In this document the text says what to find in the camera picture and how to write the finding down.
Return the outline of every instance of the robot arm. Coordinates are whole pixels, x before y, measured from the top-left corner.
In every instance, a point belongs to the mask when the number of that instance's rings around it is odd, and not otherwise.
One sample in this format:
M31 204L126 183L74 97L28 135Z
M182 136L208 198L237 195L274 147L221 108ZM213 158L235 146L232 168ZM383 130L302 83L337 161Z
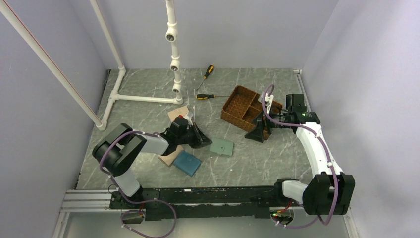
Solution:
M92 155L100 162L110 145L121 135L132 130L127 124L118 125L95 146ZM137 155L154 153L166 156L174 152L181 144L189 144L192 148L211 144L211 140L198 129L191 114L177 117L164 133L142 132L142 134L133 133L124 137L110 150L104 160L103 168L111 173L118 187L130 200L142 201L143 189L130 169Z
M256 127L245 135L245 138L264 142L263 130L267 129L271 133L272 128L291 128L303 145L312 170L312 181L306 185L296 179L278 179L275 184L280 197L287 197L296 200L302 204L306 213L309 215L327 215L331 209L332 198L334 194L333 176L329 167L325 149L320 143L318 137L322 135L320 121L315 112L307 112L303 94L289 94L286 96L286 110L279 113L273 113L270 108L273 96L266 95L265 104L269 115L278 117L278 121L291 124L304 125L306 128L316 131L317 136L309 130L302 127L283 126L269 121L264 112L254 119ZM331 165L339 181L338 199L334 210L334 215L344 215L350 204L350 200L355 187L355 181L352 175L346 175L338 166L331 152L326 145L330 155Z

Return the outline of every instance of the marble tabletop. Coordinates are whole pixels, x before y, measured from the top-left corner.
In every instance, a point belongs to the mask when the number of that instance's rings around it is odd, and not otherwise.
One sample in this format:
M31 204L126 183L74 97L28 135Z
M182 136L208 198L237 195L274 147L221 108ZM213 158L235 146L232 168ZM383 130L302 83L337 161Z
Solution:
M231 157L218 156L209 146L185 150L202 161L190 177L175 166L168 167L157 155L141 153L133 163L137 180L143 187L209 187L273 185L279 178L311 180L311 169L303 146L290 129L276 129L265 143L245 139L245 131L220 119L227 97L196 100L194 88L202 80L205 68L182 70L184 104L117 101L111 111L105 131L94 127L86 151L77 189L104 189L110 180L98 168L92 156L93 147L118 124L126 123L137 130L163 132L170 124L167 112L187 105L195 106L195 121L209 138L224 138L234 142ZM110 73L98 110L102 117L107 99L117 78L117 70ZM301 93L292 69L216 68L204 82L200 93L230 95L236 85L261 93L269 84L275 84L274 99L285 102L286 94ZM168 69L131 69L122 81L120 94L173 98L173 72Z

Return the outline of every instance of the screwdriver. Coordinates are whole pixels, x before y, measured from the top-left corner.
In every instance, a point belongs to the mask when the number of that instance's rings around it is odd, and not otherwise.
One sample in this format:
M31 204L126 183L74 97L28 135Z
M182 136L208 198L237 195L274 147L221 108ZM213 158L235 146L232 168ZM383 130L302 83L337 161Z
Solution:
M230 95L223 95L223 96L218 96L218 97L229 97ZM209 99L209 98L215 98L216 97L216 95L214 95L214 94L204 94L204 93L201 93L201 94L197 94L196 95L196 98L198 99L198 100L205 100L205 99Z
M213 64L211 64L208 68L207 68L207 70L206 70L206 73L204 74L204 76L203 76L203 80L201 81L201 83L198 85L198 88L195 90L195 91L198 91L198 89L201 87L201 85L204 83L204 80L205 79L207 79L207 77L211 74L211 72L213 72L213 69L214 69L214 65Z

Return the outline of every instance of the wicker basket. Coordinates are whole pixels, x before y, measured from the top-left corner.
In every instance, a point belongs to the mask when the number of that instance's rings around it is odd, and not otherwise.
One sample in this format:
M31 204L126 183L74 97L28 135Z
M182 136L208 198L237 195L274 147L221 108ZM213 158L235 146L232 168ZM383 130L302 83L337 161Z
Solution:
M258 101L260 95L248 88L243 86L236 86L222 108L222 114L220 118L227 121L228 123L235 125L244 131L251 131L255 125L252 124L252 120L258 116L263 110L263 105ZM282 109L283 105L278 102L273 102L273 111L279 112L278 109ZM264 131L264 139L267 140L269 134L267 128Z

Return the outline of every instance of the cardboard piece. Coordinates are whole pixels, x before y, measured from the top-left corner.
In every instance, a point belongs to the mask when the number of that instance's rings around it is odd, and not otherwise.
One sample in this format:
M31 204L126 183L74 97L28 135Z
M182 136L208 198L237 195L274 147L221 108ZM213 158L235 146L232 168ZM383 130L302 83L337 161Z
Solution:
M175 118L179 115L186 115L189 112L188 107L187 106L183 106L177 109L174 109L170 112L168 112L168 117L170 119L170 121L174 121ZM179 155L179 153L181 153L182 151L184 151L184 148L180 145L178 145L176 147L176 150L174 152L172 152L171 154L167 155L167 156L162 156L159 155L160 160L162 160L166 165L170 166L172 164L172 162L176 159L176 157Z
M175 109L175 110L170 111L170 112L168 113L168 117L169 117L169 119L170 119L170 120L171 120L171 122L172 122L172 121L174 121L174 120L175 120L175 118L176 118L177 116L179 116L179 115L183 115L183 116L185 116L185 115L187 115L187 114L188 114L188 112L189 112L188 107L187 107L187 106L183 106L183 107L180 107L180 108L177 108L177 109Z
M184 151L184 148L180 145L176 147L176 150L167 156L159 155L159 158L168 166L172 164L172 162L178 157L179 153Z

